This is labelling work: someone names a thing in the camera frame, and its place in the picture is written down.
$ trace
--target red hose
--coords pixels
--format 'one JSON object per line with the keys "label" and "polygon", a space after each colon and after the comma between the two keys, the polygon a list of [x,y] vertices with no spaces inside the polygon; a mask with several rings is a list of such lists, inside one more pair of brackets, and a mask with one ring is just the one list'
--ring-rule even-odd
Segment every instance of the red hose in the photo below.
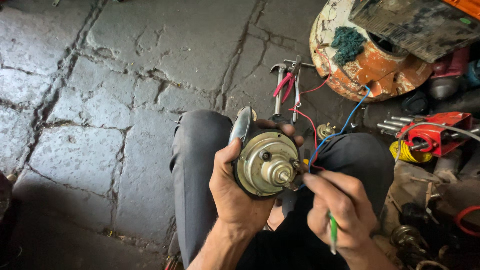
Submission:
{"label": "red hose", "polygon": [[475,231],[472,231],[472,230],[469,230],[467,228],[465,228],[463,225],[462,225],[462,219],[464,216],[466,216],[467,214],[473,212],[473,211],[477,211],[477,210],[480,210],[480,205],[474,205],[474,206],[469,206],[465,209],[463,209],[462,211],[460,211],[460,213],[458,213],[456,216],[455,216],[455,223],[456,225],[466,234],[469,234],[469,235],[472,235],[472,236],[475,236],[475,237],[480,237],[480,232],[475,232]]}

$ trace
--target black pants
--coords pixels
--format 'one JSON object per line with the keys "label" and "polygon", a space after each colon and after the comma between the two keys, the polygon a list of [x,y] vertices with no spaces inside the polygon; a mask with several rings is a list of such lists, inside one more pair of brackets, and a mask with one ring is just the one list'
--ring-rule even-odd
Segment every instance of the black pants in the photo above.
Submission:
{"label": "black pants", "polygon": [[[198,254],[217,212],[208,182],[215,153],[224,148],[232,122],[209,110],[186,112],[179,118],[173,140],[170,170],[175,187],[175,216],[183,264]],[[326,143],[316,165],[360,179],[373,210],[380,214],[393,181],[394,160],[387,147],[370,134],[339,135]],[[275,232],[256,234],[237,269],[348,269],[333,256],[307,225],[313,192],[303,188],[297,202]]]}

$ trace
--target hammer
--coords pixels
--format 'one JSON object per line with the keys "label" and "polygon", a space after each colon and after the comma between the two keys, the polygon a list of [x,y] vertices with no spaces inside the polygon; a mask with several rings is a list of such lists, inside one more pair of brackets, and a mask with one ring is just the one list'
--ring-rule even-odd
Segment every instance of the hammer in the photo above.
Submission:
{"label": "hammer", "polygon": [[[280,82],[283,80],[283,77],[285,76],[285,70],[287,70],[287,65],[285,65],[284,63],[276,64],[270,69],[270,72],[272,72],[276,68],[278,68],[278,79],[276,81],[276,85],[279,85]],[[273,115],[281,115],[280,106],[282,105],[282,96],[283,89],[281,89],[278,95],[275,97],[275,111]]]}

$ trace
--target workshop floor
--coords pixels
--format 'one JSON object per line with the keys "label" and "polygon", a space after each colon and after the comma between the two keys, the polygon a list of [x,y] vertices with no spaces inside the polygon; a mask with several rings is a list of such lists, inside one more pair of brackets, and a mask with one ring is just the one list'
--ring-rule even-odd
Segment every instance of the workshop floor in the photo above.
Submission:
{"label": "workshop floor", "polygon": [[[247,105],[268,118],[270,68],[297,54],[310,61],[325,2],[3,2],[0,169],[19,174],[14,194],[24,202],[16,268],[164,265],[175,232],[174,121],[194,109],[234,117]],[[321,82],[302,70],[302,90]],[[355,104],[324,86],[300,110],[341,126]],[[286,115],[292,106],[290,97]],[[353,122],[374,128],[363,115]],[[298,133],[309,126],[301,117]]]}

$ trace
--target blue wire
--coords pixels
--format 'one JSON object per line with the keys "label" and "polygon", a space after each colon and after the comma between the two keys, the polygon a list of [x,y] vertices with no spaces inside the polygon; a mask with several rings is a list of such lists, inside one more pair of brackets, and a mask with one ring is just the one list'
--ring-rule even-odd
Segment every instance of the blue wire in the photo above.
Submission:
{"label": "blue wire", "polygon": [[[348,116],[347,118],[347,121],[345,122],[345,125],[342,127],[342,130],[339,132],[339,133],[334,133],[332,135],[329,135],[327,136],[327,138],[323,139],[322,142],[320,143],[320,145],[317,147],[317,149],[315,149],[315,151],[313,152],[313,155],[312,157],[310,158],[310,160],[308,161],[308,172],[310,173],[310,166],[312,164],[312,160],[313,160],[313,157],[315,157],[315,154],[318,152],[318,150],[320,149],[320,147],[322,147],[322,145],[324,144],[324,142],[330,138],[330,137],[333,137],[333,136],[337,136],[337,135],[340,135],[343,133],[343,131],[345,130],[345,127],[347,126],[348,122],[350,121],[350,118],[352,117],[353,113],[355,112],[355,110],[360,106],[360,104],[363,102],[363,100],[368,96],[368,94],[370,93],[370,88],[368,86],[365,86],[366,89],[368,89],[367,91],[367,94],[360,100],[360,102],[356,105],[356,107],[352,110],[352,112],[350,113],[350,115]],[[303,188],[305,186],[305,184],[302,184],[300,186],[299,189]]]}

